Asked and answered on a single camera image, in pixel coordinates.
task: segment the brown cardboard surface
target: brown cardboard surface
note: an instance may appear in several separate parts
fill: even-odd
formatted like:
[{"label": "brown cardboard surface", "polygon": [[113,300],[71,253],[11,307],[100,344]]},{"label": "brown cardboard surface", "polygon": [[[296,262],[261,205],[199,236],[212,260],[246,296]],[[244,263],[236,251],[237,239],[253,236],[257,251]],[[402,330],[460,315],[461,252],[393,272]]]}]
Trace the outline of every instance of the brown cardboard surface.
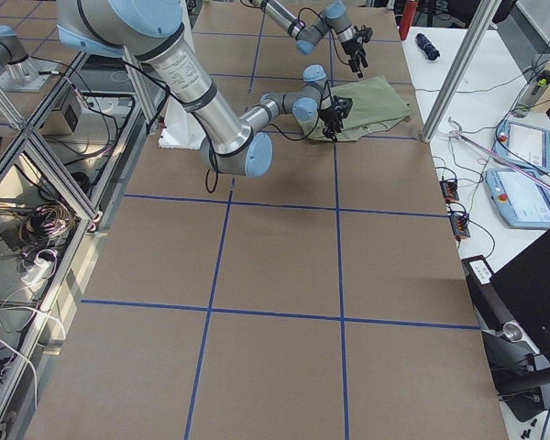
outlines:
[{"label": "brown cardboard surface", "polygon": [[342,213],[346,316],[477,325],[443,218]]},{"label": "brown cardboard surface", "polygon": [[196,34],[195,56],[210,74],[250,76],[259,37]]},{"label": "brown cardboard surface", "polygon": [[273,161],[269,171],[258,179],[237,176],[233,200],[334,207],[336,195],[332,144],[292,142],[279,134],[272,134],[271,139]]},{"label": "brown cardboard surface", "polygon": [[338,315],[335,213],[230,209],[216,307]]},{"label": "brown cardboard surface", "polygon": [[125,199],[85,296],[206,306],[225,209]]},{"label": "brown cardboard surface", "polygon": [[344,438],[338,324],[212,317],[192,440]]},{"label": "brown cardboard surface", "polygon": [[446,213],[429,145],[378,133],[336,149],[341,207]]},{"label": "brown cardboard surface", "polygon": [[127,193],[193,199],[228,199],[231,176],[220,176],[214,193],[205,189],[207,168],[197,150],[160,148],[157,137],[149,137],[128,183]]},{"label": "brown cardboard surface", "polygon": [[204,313],[83,304],[27,440],[175,438]]},{"label": "brown cardboard surface", "polygon": [[479,331],[346,324],[350,438],[502,440]]}]

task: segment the silver arm segment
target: silver arm segment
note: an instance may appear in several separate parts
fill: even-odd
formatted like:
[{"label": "silver arm segment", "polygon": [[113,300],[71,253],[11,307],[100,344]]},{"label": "silver arm segment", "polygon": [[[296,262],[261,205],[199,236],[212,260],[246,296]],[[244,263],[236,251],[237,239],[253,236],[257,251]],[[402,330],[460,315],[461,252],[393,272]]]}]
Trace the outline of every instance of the silver arm segment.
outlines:
[{"label": "silver arm segment", "polygon": [[363,77],[360,66],[365,68],[369,66],[367,52],[363,49],[363,44],[370,41],[373,30],[364,25],[361,29],[353,26],[342,0],[335,0],[325,10],[318,13],[310,27],[307,27],[300,18],[292,14],[278,0],[249,1],[272,18],[291,38],[295,39],[297,49],[304,55],[311,53],[326,34],[333,30],[343,51],[349,57],[350,69],[358,75],[358,78]]},{"label": "silver arm segment", "polygon": [[[304,73],[306,84],[315,84],[304,87],[305,96],[294,96],[297,99],[293,103],[283,97],[279,104],[273,98],[270,101],[274,104],[237,116],[185,41],[179,0],[59,0],[57,5],[64,44],[116,58],[123,56],[126,47],[137,60],[155,69],[185,111],[202,125],[206,139],[201,152],[215,171],[253,177],[264,174],[270,166],[272,143],[258,131],[281,113],[280,107],[284,111],[288,104],[301,108],[294,104],[302,97],[311,99],[308,107],[316,106],[316,111],[325,104],[325,88],[317,85],[325,83],[320,67],[322,71],[317,74]],[[322,91],[317,96],[316,87]]]}]

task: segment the metal bar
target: metal bar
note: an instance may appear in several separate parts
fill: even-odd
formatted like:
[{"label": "metal bar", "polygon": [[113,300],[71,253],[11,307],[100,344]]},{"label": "metal bar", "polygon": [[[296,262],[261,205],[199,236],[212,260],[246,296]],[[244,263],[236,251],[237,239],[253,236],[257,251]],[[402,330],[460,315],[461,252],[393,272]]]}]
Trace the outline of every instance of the metal bar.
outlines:
[{"label": "metal bar", "polygon": [[60,159],[51,152],[49,144],[34,131],[29,132],[28,144],[29,148],[27,148],[26,153],[37,164],[41,173],[51,182],[71,209],[80,218],[94,219],[96,211],[92,202],[73,180],[70,173],[67,172]]},{"label": "metal bar", "polygon": [[3,113],[12,128],[22,130],[25,127],[25,118],[20,114],[14,104],[8,99],[0,87],[0,111]]},{"label": "metal bar", "polygon": [[541,181],[537,177],[534,177],[532,174],[526,172],[521,167],[518,167],[514,163],[509,162],[506,158],[504,158],[503,156],[497,154],[495,151],[491,151],[489,148],[483,147],[482,145],[480,145],[477,142],[475,142],[474,140],[466,137],[465,135],[463,135],[459,131],[453,131],[452,134],[454,134],[457,138],[462,139],[465,142],[469,143],[473,147],[477,147],[478,149],[481,149],[482,151],[486,152],[487,154],[489,154],[493,158],[497,159],[498,161],[503,162],[506,166],[510,167],[514,171],[519,172],[521,175],[527,177],[532,182],[534,182],[536,185],[541,186],[542,188],[544,188],[544,189],[546,189],[550,192],[550,185],[548,183],[546,183],[545,181]]},{"label": "metal bar", "polygon": [[[122,57],[122,59],[129,62],[133,66],[137,66],[139,69],[142,69],[140,62],[126,48],[125,56]],[[147,122],[149,124],[154,124],[155,121],[153,121],[153,119],[155,118],[155,114],[157,114],[157,108],[150,94],[150,89],[147,87],[147,83],[145,82],[145,77],[134,69],[126,69],[126,73],[132,82],[132,86],[135,89],[135,94],[137,95],[138,102],[140,103],[140,107],[143,110],[143,114],[145,115]],[[155,132],[156,127],[152,126],[150,131],[151,133]]]},{"label": "metal bar", "polygon": [[473,59],[500,3],[501,0],[481,0],[478,5],[477,12],[470,22],[467,34],[460,45],[460,49],[446,75],[444,84],[442,84],[434,106],[430,111],[430,115],[428,115],[428,119],[423,126],[421,136],[423,142],[429,142],[438,129],[440,121],[442,121],[446,109],[450,105],[450,101],[452,101],[457,87],[467,71],[467,67]]}]

